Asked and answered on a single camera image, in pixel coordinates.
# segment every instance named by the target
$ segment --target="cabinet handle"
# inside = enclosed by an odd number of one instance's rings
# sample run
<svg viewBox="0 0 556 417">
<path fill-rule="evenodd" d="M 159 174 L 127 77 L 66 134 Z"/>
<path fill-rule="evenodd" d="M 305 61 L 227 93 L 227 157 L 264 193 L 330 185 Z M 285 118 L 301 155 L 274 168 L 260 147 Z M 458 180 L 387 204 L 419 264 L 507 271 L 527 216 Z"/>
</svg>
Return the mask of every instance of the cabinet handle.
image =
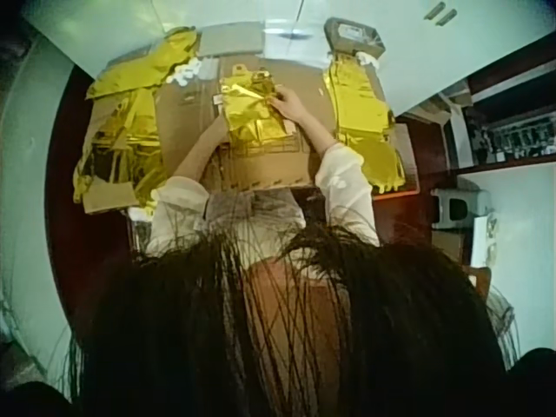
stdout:
<svg viewBox="0 0 556 417">
<path fill-rule="evenodd" d="M 456 17 L 458 14 L 458 11 L 456 9 L 451 9 L 450 11 L 448 11 L 448 13 L 441 18 L 441 20 L 439 20 L 436 25 L 437 26 L 444 26 L 446 23 L 448 23 L 449 21 L 451 21 L 454 17 Z"/>
<path fill-rule="evenodd" d="M 425 15 L 425 20 L 433 20 L 435 17 L 437 17 L 439 15 L 439 13 L 441 11 L 443 11 L 446 8 L 446 3 L 444 2 L 440 2 L 438 3 L 436 6 L 434 6 L 434 9 L 432 9 L 431 11 L 429 11 L 426 15 Z"/>
</svg>

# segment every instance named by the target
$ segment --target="floor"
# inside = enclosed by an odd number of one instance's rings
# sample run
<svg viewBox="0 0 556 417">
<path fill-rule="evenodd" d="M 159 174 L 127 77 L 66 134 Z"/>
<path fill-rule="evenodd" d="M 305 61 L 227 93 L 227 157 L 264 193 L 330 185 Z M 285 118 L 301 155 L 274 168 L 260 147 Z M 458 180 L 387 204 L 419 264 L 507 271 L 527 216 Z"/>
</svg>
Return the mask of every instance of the floor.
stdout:
<svg viewBox="0 0 556 417">
<path fill-rule="evenodd" d="M 85 215 L 72 201 L 72 176 L 81 155 L 91 102 L 83 100 L 92 79 L 75 67 L 60 103 L 53 128 L 46 175 L 46 227 L 50 258 L 69 321 L 75 325 L 78 307 L 96 277 L 111 262 L 130 256 L 127 225 L 119 213 Z M 447 172 L 440 127 L 400 117 L 414 146 L 421 192 L 376 202 L 377 231 L 386 241 L 431 242 L 434 200 L 430 190 L 455 186 Z M 299 193 L 301 202 L 307 195 Z"/>
</svg>

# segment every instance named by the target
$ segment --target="sleeve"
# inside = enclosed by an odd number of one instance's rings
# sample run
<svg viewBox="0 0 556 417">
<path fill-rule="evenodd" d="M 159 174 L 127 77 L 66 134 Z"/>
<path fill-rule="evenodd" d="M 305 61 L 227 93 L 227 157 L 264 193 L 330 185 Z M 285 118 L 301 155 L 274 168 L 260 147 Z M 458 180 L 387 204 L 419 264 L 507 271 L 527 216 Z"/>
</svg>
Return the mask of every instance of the sleeve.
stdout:
<svg viewBox="0 0 556 417">
<path fill-rule="evenodd" d="M 335 144 L 327 150 L 315 183 L 326 198 L 327 220 L 341 224 L 374 245 L 379 245 L 374 225 L 372 186 L 361 172 L 363 157 Z"/>
<path fill-rule="evenodd" d="M 147 246 L 149 255 L 161 254 L 205 229 L 204 211 L 209 192 L 199 182 L 172 176 L 152 196 L 157 205 Z"/>
</svg>

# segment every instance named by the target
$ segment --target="white wall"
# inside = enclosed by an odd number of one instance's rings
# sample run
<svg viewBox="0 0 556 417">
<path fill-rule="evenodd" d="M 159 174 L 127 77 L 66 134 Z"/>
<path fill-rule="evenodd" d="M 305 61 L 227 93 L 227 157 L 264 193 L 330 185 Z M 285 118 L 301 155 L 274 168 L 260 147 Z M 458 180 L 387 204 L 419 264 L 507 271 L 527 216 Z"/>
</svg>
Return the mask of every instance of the white wall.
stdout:
<svg viewBox="0 0 556 417">
<path fill-rule="evenodd" d="M 500 223 L 493 285 L 515 308 L 522 354 L 556 345 L 555 173 L 555 164 L 545 164 L 459 178 L 491 193 Z"/>
<path fill-rule="evenodd" d="M 0 118 L 0 276 L 7 321 L 56 384 L 70 330 L 52 276 L 44 223 L 50 135 L 74 64 L 39 36 Z"/>
</svg>

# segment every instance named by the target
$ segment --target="dark hair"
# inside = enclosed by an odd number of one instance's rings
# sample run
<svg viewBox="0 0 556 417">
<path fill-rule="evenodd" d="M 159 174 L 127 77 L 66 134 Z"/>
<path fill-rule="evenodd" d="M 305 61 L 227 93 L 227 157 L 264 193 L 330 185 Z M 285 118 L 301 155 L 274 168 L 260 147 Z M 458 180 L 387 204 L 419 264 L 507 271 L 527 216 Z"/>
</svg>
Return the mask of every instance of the dark hair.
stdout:
<svg viewBox="0 0 556 417">
<path fill-rule="evenodd" d="M 496 400 L 485 303 L 441 252 L 311 224 L 281 258 L 295 266 L 277 291 L 287 357 L 233 235 L 121 266 L 70 350 L 82 414 L 458 414 Z"/>
</svg>

